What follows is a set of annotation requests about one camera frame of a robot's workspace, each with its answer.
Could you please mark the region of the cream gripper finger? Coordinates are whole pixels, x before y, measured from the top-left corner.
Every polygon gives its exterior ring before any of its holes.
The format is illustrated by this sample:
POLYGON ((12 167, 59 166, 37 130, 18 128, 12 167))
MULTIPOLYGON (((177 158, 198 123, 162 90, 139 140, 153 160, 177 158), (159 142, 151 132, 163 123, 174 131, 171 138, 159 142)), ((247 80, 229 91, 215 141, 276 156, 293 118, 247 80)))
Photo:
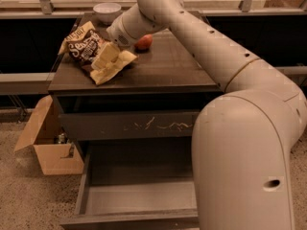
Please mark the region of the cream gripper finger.
POLYGON ((103 44, 103 47, 98 52, 98 55, 91 63, 91 67, 94 70, 103 69, 109 62, 112 62, 117 59, 119 53, 120 49, 116 44, 113 44, 112 42, 106 42, 103 44))
POLYGON ((114 62, 114 66, 118 69, 123 69, 125 66, 137 59, 137 56, 130 51, 122 51, 114 62))

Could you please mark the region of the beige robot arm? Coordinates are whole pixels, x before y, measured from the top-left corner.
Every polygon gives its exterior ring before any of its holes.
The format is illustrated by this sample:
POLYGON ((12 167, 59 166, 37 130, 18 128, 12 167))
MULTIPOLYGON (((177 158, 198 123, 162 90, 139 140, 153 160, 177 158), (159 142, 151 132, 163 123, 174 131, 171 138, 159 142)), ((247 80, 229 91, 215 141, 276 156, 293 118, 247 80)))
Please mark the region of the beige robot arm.
POLYGON ((193 129, 200 230, 295 230, 290 150, 307 125, 304 93, 181 0, 136 0, 106 31, 112 42, 129 47, 162 29, 223 92, 193 129))

